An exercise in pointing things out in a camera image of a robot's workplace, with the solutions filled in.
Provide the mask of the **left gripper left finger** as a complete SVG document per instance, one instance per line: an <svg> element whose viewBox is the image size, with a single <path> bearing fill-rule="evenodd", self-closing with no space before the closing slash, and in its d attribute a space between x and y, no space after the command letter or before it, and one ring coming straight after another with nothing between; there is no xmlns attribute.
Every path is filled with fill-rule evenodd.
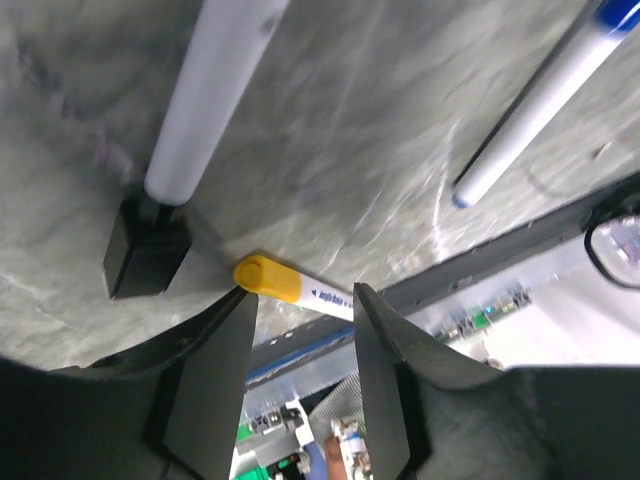
<svg viewBox="0 0 640 480"><path fill-rule="evenodd" d="M179 325L92 365L1 362L5 479L225 479L257 297L234 289Z"/></svg>

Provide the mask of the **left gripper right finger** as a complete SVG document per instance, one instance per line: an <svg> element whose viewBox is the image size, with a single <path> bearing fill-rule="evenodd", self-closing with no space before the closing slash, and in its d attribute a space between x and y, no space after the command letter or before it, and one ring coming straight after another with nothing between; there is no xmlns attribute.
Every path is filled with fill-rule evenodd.
<svg viewBox="0 0 640 480"><path fill-rule="evenodd" d="M635 367L475 361L354 287L357 363L378 479L635 479Z"/></svg>

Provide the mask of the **yellow white marker pen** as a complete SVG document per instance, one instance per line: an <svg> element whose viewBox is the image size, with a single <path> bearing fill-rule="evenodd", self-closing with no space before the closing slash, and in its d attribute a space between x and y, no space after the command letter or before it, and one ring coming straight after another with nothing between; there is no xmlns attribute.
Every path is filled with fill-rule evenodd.
<svg viewBox="0 0 640 480"><path fill-rule="evenodd" d="M263 255L251 255L241 260L234 267L233 279L248 292L345 321L354 320L352 293Z"/></svg>

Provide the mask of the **black white pen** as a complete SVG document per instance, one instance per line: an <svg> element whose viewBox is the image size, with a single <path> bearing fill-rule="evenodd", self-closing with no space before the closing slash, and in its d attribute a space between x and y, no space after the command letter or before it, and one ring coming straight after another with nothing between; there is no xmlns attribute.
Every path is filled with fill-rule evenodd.
<svg viewBox="0 0 640 480"><path fill-rule="evenodd" d="M168 289L192 245L185 206L287 2L203 2L141 191L120 204L103 260L112 299Z"/></svg>

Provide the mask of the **blue white marker pen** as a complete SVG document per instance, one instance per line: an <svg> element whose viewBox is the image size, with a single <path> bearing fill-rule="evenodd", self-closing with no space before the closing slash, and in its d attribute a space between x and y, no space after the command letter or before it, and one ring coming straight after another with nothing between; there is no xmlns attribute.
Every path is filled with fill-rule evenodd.
<svg viewBox="0 0 640 480"><path fill-rule="evenodd" d="M580 13L454 180L453 205L476 205L638 24L637 1Z"/></svg>

